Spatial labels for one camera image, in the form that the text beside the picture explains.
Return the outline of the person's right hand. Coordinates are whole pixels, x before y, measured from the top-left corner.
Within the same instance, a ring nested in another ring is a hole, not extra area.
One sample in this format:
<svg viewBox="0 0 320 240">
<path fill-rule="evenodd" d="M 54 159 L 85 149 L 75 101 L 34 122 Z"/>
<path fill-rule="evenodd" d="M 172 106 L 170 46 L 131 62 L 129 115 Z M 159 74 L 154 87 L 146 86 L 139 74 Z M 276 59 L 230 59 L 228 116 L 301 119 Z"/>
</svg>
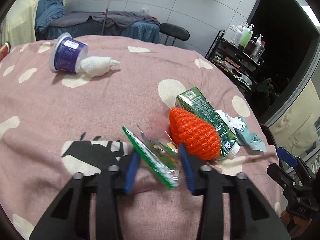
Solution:
<svg viewBox="0 0 320 240">
<path fill-rule="evenodd" d="M 291 215 L 285 210 L 281 213 L 280 218 L 283 226 L 285 226 L 286 229 L 293 224 L 293 229 L 289 230 L 291 238 L 300 237 L 312 222 L 312 219 L 302 219 L 300 217 Z"/>
</svg>

